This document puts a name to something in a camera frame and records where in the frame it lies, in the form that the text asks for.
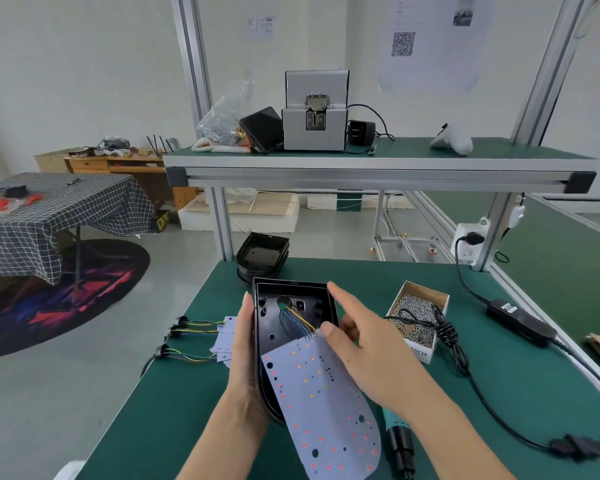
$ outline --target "wooden desk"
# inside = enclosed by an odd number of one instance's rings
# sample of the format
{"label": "wooden desk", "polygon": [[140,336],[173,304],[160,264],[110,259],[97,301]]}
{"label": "wooden desk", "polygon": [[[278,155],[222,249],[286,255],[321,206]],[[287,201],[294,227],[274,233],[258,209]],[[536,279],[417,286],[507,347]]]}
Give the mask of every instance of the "wooden desk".
{"label": "wooden desk", "polygon": [[65,157],[71,173],[128,173],[133,175],[149,200],[173,201],[176,210],[183,208],[198,194],[195,187],[170,187],[162,157]]}

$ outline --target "checkered tablecloth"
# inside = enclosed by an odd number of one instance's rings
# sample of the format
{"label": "checkered tablecloth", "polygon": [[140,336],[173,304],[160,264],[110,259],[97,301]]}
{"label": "checkered tablecloth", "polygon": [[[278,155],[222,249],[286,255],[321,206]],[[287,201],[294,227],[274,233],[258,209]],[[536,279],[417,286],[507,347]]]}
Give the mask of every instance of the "checkered tablecloth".
{"label": "checkered tablecloth", "polygon": [[[80,181],[67,185],[76,178]],[[59,282],[62,259],[54,233],[62,229],[90,225],[115,235],[149,230],[153,206],[130,175],[23,173],[0,182],[20,185],[42,200],[0,216],[0,276]]]}

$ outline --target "qr code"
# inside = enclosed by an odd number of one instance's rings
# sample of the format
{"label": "qr code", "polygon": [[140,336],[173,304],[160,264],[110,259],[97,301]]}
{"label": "qr code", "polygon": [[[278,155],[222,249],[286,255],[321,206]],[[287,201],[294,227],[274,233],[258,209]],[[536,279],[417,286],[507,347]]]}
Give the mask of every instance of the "qr code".
{"label": "qr code", "polygon": [[393,46],[391,48],[392,57],[408,57],[413,54],[413,41],[416,39],[416,32],[394,32]]}

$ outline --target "wooden drawer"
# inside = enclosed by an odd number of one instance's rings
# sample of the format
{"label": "wooden drawer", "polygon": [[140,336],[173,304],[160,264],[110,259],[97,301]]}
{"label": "wooden drawer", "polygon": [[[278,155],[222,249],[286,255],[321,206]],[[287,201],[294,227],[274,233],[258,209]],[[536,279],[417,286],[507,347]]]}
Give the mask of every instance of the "wooden drawer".
{"label": "wooden drawer", "polygon": [[74,173],[109,173],[109,163],[99,158],[69,158],[67,159]]}

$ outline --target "colorful rug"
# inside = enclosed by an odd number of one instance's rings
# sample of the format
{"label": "colorful rug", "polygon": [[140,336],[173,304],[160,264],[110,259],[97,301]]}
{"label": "colorful rug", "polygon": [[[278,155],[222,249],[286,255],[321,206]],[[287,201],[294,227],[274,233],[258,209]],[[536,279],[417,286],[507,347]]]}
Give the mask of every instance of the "colorful rug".
{"label": "colorful rug", "polygon": [[[63,254],[63,277],[56,286],[22,278],[0,292],[0,356],[40,344],[73,330],[125,297],[149,267],[149,253],[121,239],[84,241],[80,286],[72,302],[75,249]],[[126,257],[104,258],[102,255]]]}

